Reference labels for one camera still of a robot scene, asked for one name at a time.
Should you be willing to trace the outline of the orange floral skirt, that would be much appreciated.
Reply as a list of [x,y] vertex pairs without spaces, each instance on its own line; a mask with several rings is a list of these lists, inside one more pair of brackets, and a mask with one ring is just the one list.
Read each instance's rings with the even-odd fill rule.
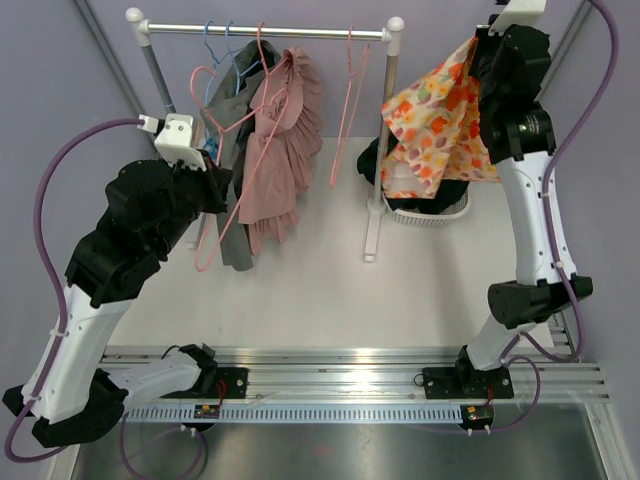
[[479,81],[470,75],[478,40],[386,101],[382,119],[397,140],[381,162],[390,199],[433,199],[446,180],[497,182],[480,136]]

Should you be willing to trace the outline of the dark green plaid skirt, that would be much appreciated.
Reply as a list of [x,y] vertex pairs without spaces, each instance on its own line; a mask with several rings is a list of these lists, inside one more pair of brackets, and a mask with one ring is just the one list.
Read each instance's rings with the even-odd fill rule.
[[[374,139],[357,159],[357,171],[373,184],[378,153],[379,139]],[[468,189],[468,182],[460,180],[443,180],[433,199],[422,198],[387,198],[392,210],[416,211],[427,215],[441,215],[448,207],[463,198]]]

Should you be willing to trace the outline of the pink wire hanger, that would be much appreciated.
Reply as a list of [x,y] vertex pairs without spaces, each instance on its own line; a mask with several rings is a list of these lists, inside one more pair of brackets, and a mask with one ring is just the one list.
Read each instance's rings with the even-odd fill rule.
[[347,35],[347,67],[348,84],[345,93],[344,105],[340,121],[340,128],[336,143],[329,187],[334,188],[338,181],[341,163],[344,157],[347,140],[350,137],[354,119],[358,110],[361,91],[369,63],[370,44],[367,43],[361,52],[360,62],[355,65],[353,59],[353,43],[355,40],[354,25],[351,25]]

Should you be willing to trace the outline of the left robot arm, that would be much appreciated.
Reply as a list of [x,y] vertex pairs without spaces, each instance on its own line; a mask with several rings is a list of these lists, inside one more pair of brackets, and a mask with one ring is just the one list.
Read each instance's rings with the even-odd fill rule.
[[215,389],[217,363],[189,344],[120,374],[99,363],[115,326],[202,213],[227,209],[230,170],[208,163],[138,160],[105,188],[108,207],[75,247],[65,271],[69,319],[52,369],[29,410],[45,448],[93,442],[131,409],[167,395],[202,398]]

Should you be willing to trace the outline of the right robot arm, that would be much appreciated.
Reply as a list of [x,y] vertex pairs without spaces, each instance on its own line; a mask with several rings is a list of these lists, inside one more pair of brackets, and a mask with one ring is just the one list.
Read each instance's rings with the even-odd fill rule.
[[480,137],[506,195],[516,277],[489,287],[490,316],[461,348],[453,381],[467,398],[510,398],[508,352],[537,325],[590,296],[593,282],[577,272],[554,196],[554,129],[537,99],[551,65],[549,37],[511,25],[502,33],[482,26],[476,38],[470,75],[479,83]]

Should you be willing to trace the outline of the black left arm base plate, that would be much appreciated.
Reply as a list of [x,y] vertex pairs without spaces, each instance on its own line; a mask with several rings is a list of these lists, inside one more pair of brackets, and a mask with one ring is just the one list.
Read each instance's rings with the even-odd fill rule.
[[218,366],[213,380],[206,389],[195,386],[187,391],[175,391],[163,395],[163,399],[219,399],[238,400],[246,398],[249,370],[237,366]]

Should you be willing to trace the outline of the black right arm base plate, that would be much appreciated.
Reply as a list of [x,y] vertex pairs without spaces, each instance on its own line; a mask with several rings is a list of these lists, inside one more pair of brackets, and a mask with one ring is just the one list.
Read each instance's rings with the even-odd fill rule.
[[456,367],[425,367],[422,370],[423,388],[427,399],[485,399],[514,398],[509,371],[501,367],[495,370],[463,371]]

